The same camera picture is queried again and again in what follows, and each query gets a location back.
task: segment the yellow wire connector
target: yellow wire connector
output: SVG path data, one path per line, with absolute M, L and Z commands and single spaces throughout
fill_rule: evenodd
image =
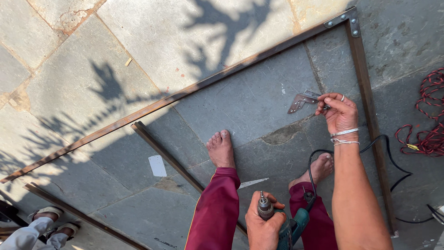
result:
M 412 144 L 406 144 L 409 148 L 414 149 L 414 150 L 419 150 L 418 147 L 416 147 L 415 145 Z

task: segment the pant leg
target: pant leg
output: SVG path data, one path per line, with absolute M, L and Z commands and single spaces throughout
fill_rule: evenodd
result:
M 39 248 L 39 250 L 60 250 L 65 246 L 67 239 L 68 235 L 66 234 L 53 234 L 46 242 L 46 246 Z
M 185 250 L 231 250 L 239 217 L 236 169 L 217 168 L 194 211 Z
M 299 208 L 305 208 L 308 202 L 304 199 L 304 190 L 313 192 L 311 182 L 300 182 L 290 188 L 290 211 L 294 217 Z M 310 221 L 302 232 L 302 243 L 305 250 L 336 250 L 336 236 L 333 221 L 330 219 L 322 198 L 316 196 L 316 201 L 309 213 Z
M 0 250 L 32 250 L 37 238 L 43 235 L 54 223 L 48 217 L 40 217 L 29 226 L 22 227 L 9 236 L 1 245 Z

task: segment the silver bracelet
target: silver bracelet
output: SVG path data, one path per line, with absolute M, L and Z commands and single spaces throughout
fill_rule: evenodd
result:
M 339 144 L 343 144 L 343 143 L 346 143 L 346 144 L 357 143 L 358 145 L 360 144 L 358 141 L 346 141 L 346 140 L 339 140 L 336 138 L 330 139 L 330 141 L 332 141 L 332 143 L 334 143 L 335 141 L 339 142 L 339 143 L 336 143 L 335 146 L 339 145 Z
M 341 135 L 341 134 L 348 134 L 348 133 L 355 132 L 355 131 L 358 131 L 358 130 L 359 130 L 359 128 L 350 129 L 350 130 L 346 130 L 346 131 L 330 134 L 330 137 L 333 137 L 333 136 L 336 136 L 336 135 Z

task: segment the black power cord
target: black power cord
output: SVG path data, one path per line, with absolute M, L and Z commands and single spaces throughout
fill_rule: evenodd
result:
M 397 169 L 399 169 L 399 170 L 401 170 L 402 172 L 404 172 L 404 173 L 406 173 L 407 175 L 405 175 L 404 177 L 402 177 L 401 179 L 399 179 L 391 188 L 390 188 L 390 192 L 392 192 L 393 191 L 393 189 L 399 184 L 399 183 L 401 183 L 401 181 L 403 181 L 403 180 L 405 180 L 407 177 L 409 177 L 409 176 L 411 176 L 413 173 L 411 173 L 411 172 L 409 172 L 409 171 L 406 171 L 406 170 L 404 170 L 404 169 L 402 169 L 400 166 L 398 166 L 398 164 L 396 164 L 395 163 L 395 161 L 393 160 L 393 158 L 392 158 L 392 152 L 390 151 L 390 140 L 389 140 L 389 137 L 386 135 L 386 134 L 382 134 L 382 135 L 380 135 L 380 136 L 378 136 L 378 137 L 376 137 L 376 139 L 374 140 L 374 141 L 372 141 L 372 143 L 370 143 L 368 146 L 366 146 L 363 150 L 361 150 L 361 151 L 359 151 L 359 153 L 363 153 L 363 152 L 365 152 L 366 150 L 368 150 L 377 140 L 379 140 L 379 139 L 381 139 L 382 137 L 384 137 L 385 138 L 385 142 L 386 142 L 386 145 L 387 145 L 387 153 L 388 153 L 388 157 L 390 158 L 390 161 L 393 163 L 393 165 L 397 168 Z M 315 151 L 313 151 L 313 153 L 311 153 L 311 155 L 310 155 L 310 159 L 308 160 L 308 173 L 309 173 L 309 176 L 310 176 L 310 181 L 311 181 L 311 186 L 312 186 L 312 188 L 313 188 L 313 200 L 309 203 L 309 205 L 307 206 L 307 208 L 306 208 L 306 210 L 307 211 L 310 211 L 310 209 L 311 209 L 311 207 L 312 207 L 312 205 L 313 205 L 313 203 L 314 203 L 314 200 L 316 200 L 316 188 L 314 187 L 314 182 L 313 182 L 313 177 L 311 176 L 311 159 L 313 158 L 313 155 L 314 154 L 316 154 L 317 152 L 327 152 L 327 153 L 331 153 L 331 154 L 334 154 L 334 152 L 333 151 L 331 151 L 331 150 L 326 150 L 326 149 L 317 149 L 317 150 L 315 150 Z M 440 214 L 438 211 L 436 211 L 436 209 L 434 209 L 434 208 L 432 208 L 429 204 L 427 204 L 427 207 L 430 209 L 430 211 L 432 212 L 432 214 L 434 214 L 442 223 L 444 223 L 444 220 L 442 219 L 442 218 L 444 218 L 444 215 L 442 215 L 442 214 Z M 396 218 L 397 220 L 399 220 L 399 221 L 402 221 L 402 222 L 405 222 L 405 223 L 411 223 L 411 224 L 420 224 L 420 223 L 424 223 L 424 222 L 428 222 L 428 221 L 430 221 L 430 220 L 433 220 L 434 219 L 434 217 L 431 217 L 431 218 L 428 218 L 428 219 L 426 219 L 426 220 L 423 220 L 423 221 L 417 221 L 417 222 L 411 222 L 411 221 L 406 221 L 406 220 L 403 220 L 403 219 L 399 219 L 399 218 Z

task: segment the hand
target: hand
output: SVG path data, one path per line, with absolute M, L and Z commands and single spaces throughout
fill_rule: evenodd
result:
M 275 208 L 285 208 L 285 205 L 279 203 L 272 194 L 267 192 L 263 193 Z M 250 207 L 245 215 L 250 250 L 276 250 L 278 247 L 279 230 L 287 219 L 287 216 L 285 213 L 275 212 L 273 217 L 268 221 L 264 221 L 258 213 L 258 201 L 260 198 L 261 192 L 254 192 Z
M 356 104 L 345 97 L 341 102 L 343 95 L 339 93 L 323 94 L 317 99 L 317 109 L 315 114 L 323 114 L 327 119 L 327 126 L 330 134 L 355 129 L 358 127 L 358 110 Z M 324 105 L 327 104 L 331 109 L 324 110 Z M 358 132 L 347 133 L 335 136 L 339 140 L 358 141 Z

